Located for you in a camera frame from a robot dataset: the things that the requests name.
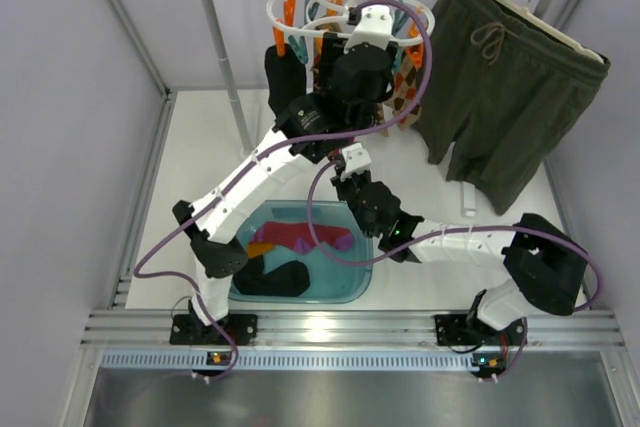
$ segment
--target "metal rail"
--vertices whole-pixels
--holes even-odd
[[[439,351],[443,348],[437,345],[434,316],[448,312],[249,313],[258,315],[258,335],[252,345],[255,349]],[[169,344],[170,314],[168,310],[94,311],[82,336],[82,347],[181,348]],[[613,312],[594,310],[571,317],[531,316],[527,348],[546,352],[602,352],[623,349],[624,340]]]

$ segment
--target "orange cloth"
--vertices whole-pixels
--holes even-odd
[[[276,248],[276,244],[269,242],[251,242],[247,245],[247,255],[250,259],[266,254],[267,252]]]

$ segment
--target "drawstring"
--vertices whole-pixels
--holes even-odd
[[[482,38],[476,38],[478,34],[481,34],[483,31],[484,35],[482,36]],[[498,36],[491,42],[487,42],[495,33],[498,33]],[[478,27],[476,30],[471,32],[471,36],[469,39],[471,40],[471,43],[476,47],[484,45],[484,47],[482,48],[482,57],[489,61],[489,65],[493,65],[496,60],[498,60],[498,57],[500,57],[502,44],[507,34],[513,35],[514,37],[519,37],[518,34],[507,29],[502,24],[502,22],[498,22],[496,20],[494,22],[489,22],[488,24]]]

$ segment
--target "teal plastic basin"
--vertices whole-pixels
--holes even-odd
[[[245,221],[238,230],[237,238],[246,249],[254,233],[265,222],[275,221],[294,224],[307,220],[306,201],[303,200],[270,200],[262,204]],[[344,202],[314,202],[313,221],[317,225],[344,227],[354,237],[353,248],[347,252],[339,252],[323,242],[323,246],[336,256],[352,261],[368,260],[373,257],[373,243],[365,237],[353,214]],[[286,262],[298,260],[309,270],[309,288],[299,297],[277,297],[264,295],[244,295],[231,285],[229,299],[245,302],[271,302],[287,304],[329,303],[341,304],[351,302],[362,295],[371,282],[371,265],[367,267],[351,267],[338,264],[328,259],[315,248],[306,255],[296,254],[286,247],[276,246],[271,252],[264,254],[265,272],[280,267]]]

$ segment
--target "clothespin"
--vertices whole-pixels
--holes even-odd
[[[391,35],[394,37],[398,35],[398,32],[402,30],[404,24],[409,20],[409,14],[407,14],[404,10],[396,9],[395,17],[393,19],[393,28],[391,29]]]
[[[283,10],[285,25],[293,27],[293,22],[296,15],[296,0],[285,0]],[[301,64],[304,65],[309,62],[307,43],[304,41],[303,37],[300,37],[300,40],[298,40],[293,35],[290,35],[289,37],[287,37],[287,41],[291,46],[291,50],[293,50],[293,53],[296,54],[296,57],[298,57],[298,60]]]
[[[316,15],[318,14],[318,8],[320,7],[320,4],[318,2],[314,2],[311,7],[309,7],[309,2],[311,2],[311,0],[304,1],[305,16],[308,15],[309,20],[314,20],[316,18]]]
[[[416,10],[416,13],[422,12],[422,6],[419,6]],[[417,37],[420,35],[420,31],[416,27],[415,22],[411,22],[411,27],[409,27],[409,37]],[[412,45],[404,48],[407,57],[411,59],[411,63],[414,65],[416,69],[420,69],[422,67],[422,59],[424,58],[424,41],[420,42],[418,45]]]
[[[296,15],[296,0],[285,0],[283,10],[285,25],[293,27],[293,20]]]
[[[329,2],[336,5],[344,4],[344,0],[329,0]],[[337,15],[337,14],[338,12],[336,12],[335,10],[327,9],[327,17],[333,17],[334,15]]]
[[[316,52],[318,52],[318,55],[320,55],[322,53],[322,37],[316,37],[315,39],[313,39],[313,41],[316,45]]]
[[[393,72],[394,75],[398,73],[398,71],[400,70],[400,66],[402,65],[403,52],[403,49],[398,49],[398,51],[396,52],[396,58],[393,60],[393,67],[391,67],[391,72]]]
[[[304,41],[304,37],[300,37],[300,40],[296,40],[293,35],[290,35],[287,40],[291,46],[291,50],[296,54],[298,60],[302,65],[306,65],[309,62],[309,53],[307,52],[307,43]]]
[[[287,53],[287,49],[284,45],[284,31],[274,26],[273,37],[276,39],[276,51],[278,52],[278,57],[284,57],[284,54]]]

